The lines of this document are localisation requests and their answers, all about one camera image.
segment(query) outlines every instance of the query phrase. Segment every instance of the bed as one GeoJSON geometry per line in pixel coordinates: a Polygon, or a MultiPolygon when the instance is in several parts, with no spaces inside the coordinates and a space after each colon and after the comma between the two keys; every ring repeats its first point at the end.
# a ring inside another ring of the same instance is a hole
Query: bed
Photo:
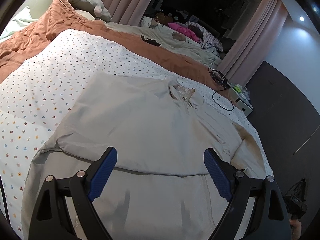
{"type": "MultiPolygon", "coordinates": [[[[37,22],[0,44],[0,170],[11,226],[21,239],[22,198],[31,160],[99,72],[174,78],[197,89],[214,111],[250,134],[259,148],[260,176],[272,175],[257,131],[244,113],[237,108],[228,112],[212,101],[213,91],[221,88],[207,65],[197,61],[199,55],[191,53],[194,47],[185,55],[165,38],[161,40],[165,46],[147,44],[138,35],[156,38],[157,33],[145,29],[88,20],[67,0],[53,0],[37,22]]],[[[216,96],[220,105],[230,107],[225,91],[216,96]]],[[[4,213],[3,200],[0,208],[4,213]]],[[[221,216],[217,212],[215,222],[221,216]]]]}

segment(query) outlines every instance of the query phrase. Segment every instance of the blue gripper pad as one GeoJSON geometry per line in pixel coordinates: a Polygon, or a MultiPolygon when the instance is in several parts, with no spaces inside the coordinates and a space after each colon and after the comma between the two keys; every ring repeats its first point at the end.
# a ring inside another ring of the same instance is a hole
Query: blue gripper pad
{"type": "Polygon", "coordinates": [[[117,162],[117,151],[116,149],[112,149],[108,156],[104,159],[101,166],[98,168],[94,177],[90,183],[90,191],[88,193],[88,198],[91,202],[94,201],[95,198],[100,197],[104,186],[107,183],[107,180],[110,177],[110,174],[116,165],[117,162]]]}
{"type": "Polygon", "coordinates": [[[217,187],[217,190],[221,197],[225,198],[228,202],[232,199],[230,181],[216,162],[214,157],[211,155],[209,150],[206,150],[203,155],[204,165],[217,187]]]}

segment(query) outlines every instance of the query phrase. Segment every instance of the human hand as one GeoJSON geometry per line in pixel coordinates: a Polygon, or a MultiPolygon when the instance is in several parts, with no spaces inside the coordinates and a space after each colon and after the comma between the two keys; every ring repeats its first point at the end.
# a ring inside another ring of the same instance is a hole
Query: human hand
{"type": "Polygon", "coordinates": [[[289,223],[293,226],[293,231],[291,234],[291,240],[298,240],[301,236],[301,222],[297,219],[291,220],[289,219],[289,223]]]}

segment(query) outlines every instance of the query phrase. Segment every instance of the black cable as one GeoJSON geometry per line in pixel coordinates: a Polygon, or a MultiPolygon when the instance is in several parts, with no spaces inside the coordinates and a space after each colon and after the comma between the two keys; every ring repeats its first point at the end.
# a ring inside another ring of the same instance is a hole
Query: black cable
{"type": "Polygon", "coordinates": [[[9,212],[8,212],[8,206],[7,206],[7,199],[5,197],[1,176],[0,176],[0,189],[1,189],[1,193],[2,193],[2,200],[3,200],[3,204],[4,204],[5,216],[7,217],[7,221],[9,223],[9,225],[10,225],[9,212]]]}
{"type": "Polygon", "coordinates": [[[235,106],[233,105],[232,100],[230,100],[230,102],[231,102],[231,104],[232,104],[232,109],[230,110],[230,109],[226,109],[226,108],[224,108],[223,106],[219,105],[219,104],[217,103],[217,101],[213,99],[213,95],[214,95],[215,93],[221,92],[221,91],[224,91],[224,90],[227,90],[227,89],[222,89],[222,90],[215,91],[215,92],[212,94],[212,100],[213,100],[218,106],[220,106],[222,109],[231,112],[233,109],[235,109],[235,106]]]}

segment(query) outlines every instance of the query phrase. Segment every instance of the white plush toy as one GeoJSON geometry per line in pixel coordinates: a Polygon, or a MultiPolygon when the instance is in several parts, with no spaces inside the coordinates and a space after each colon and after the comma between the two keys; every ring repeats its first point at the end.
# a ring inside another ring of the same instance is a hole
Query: white plush toy
{"type": "Polygon", "coordinates": [[[101,0],[68,0],[73,8],[87,11],[105,22],[111,22],[112,18],[101,0]]]}

